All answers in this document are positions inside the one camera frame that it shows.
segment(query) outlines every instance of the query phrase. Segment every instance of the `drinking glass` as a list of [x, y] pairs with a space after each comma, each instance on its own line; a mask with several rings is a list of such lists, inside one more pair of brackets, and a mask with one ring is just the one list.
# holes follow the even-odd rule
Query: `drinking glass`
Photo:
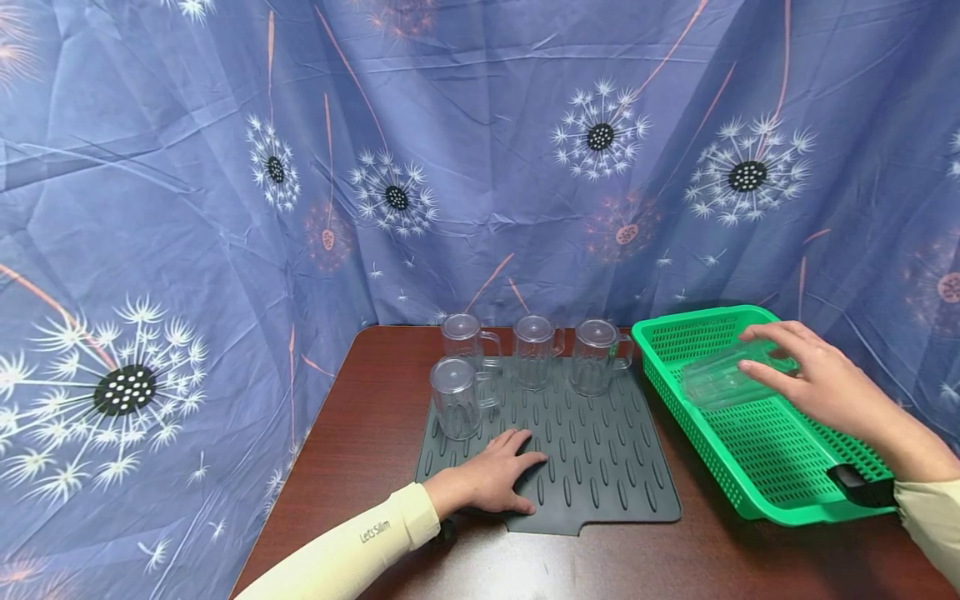
[[785, 354], [782, 359], [771, 356], [776, 349], [777, 345], [768, 340], [737, 342], [693, 361], [683, 371], [686, 399], [701, 410], [717, 410], [774, 396], [776, 392], [755, 382], [736, 365], [741, 360], [753, 360], [780, 372], [798, 368]]
[[550, 379], [554, 356], [564, 351], [564, 331], [545, 317], [527, 315], [514, 324], [516, 383], [527, 390], [542, 390]]
[[[629, 344], [624, 358], [616, 358], [620, 343]], [[587, 319], [577, 325], [577, 341], [570, 361], [570, 387], [581, 396], [600, 396], [610, 387], [613, 374], [633, 363], [634, 341], [603, 319]]]
[[494, 397], [480, 398], [477, 390], [479, 382], [490, 377], [463, 358], [444, 358], [430, 370], [430, 399], [448, 438], [465, 440], [480, 429], [481, 410], [496, 405]]
[[[440, 325], [444, 336], [444, 354], [446, 356], [466, 357], [478, 371], [499, 368], [503, 359], [500, 348], [500, 336], [480, 328], [480, 322], [473, 315], [450, 315]], [[482, 340], [496, 344], [497, 358], [484, 358]]]

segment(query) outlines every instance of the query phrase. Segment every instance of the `brown tabletop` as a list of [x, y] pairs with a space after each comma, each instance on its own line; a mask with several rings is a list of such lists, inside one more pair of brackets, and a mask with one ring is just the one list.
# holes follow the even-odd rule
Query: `brown tabletop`
[[[508, 351], [510, 329], [495, 331]], [[413, 479], [427, 377], [442, 354], [437, 327], [378, 326], [357, 336], [235, 591]], [[956, 597], [895, 516], [801, 528], [740, 518], [646, 382], [644, 391], [684, 506], [679, 522], [587, 525], [574, 538], [456, 516], [456, 543], [407, 556], [362, 597]]]

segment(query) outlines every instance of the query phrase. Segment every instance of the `blue curtain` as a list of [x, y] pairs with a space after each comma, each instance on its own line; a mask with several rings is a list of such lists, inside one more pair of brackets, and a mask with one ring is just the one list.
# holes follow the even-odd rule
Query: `blue curtain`
[[960, 444], [953, 0], [0, 0], [0, 588], [224, 598], [371, 324], [749, 302]]

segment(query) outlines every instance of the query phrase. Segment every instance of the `cream sleeve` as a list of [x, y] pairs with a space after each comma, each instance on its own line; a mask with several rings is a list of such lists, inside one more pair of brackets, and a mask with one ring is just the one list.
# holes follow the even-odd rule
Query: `cream sleeve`
[[440, 533], [430, 496], [410, 484], [294, 552], [236, 600], [349, 600]]
[[898, 481], [894, 495], [910, 537], [953, 588], [960, 591], [960, 480]]

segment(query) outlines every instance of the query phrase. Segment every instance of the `person's left hand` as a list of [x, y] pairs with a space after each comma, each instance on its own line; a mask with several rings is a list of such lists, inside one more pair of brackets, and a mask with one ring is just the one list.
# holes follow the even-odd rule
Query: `person's left hand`
[[533, 503], [514, 492], [514, 483], [523, 471], [547, 460], [542, 452], [524, 452], [516, 456], [532, 435], [529, 429], [508, 429], [490, 440], [483, 452], [428, 479], [423, 487], [433, 502], [437, 517], [444, 520], [465, 506], [488, 513], [517, 511], [532, 515], [535, 511]]

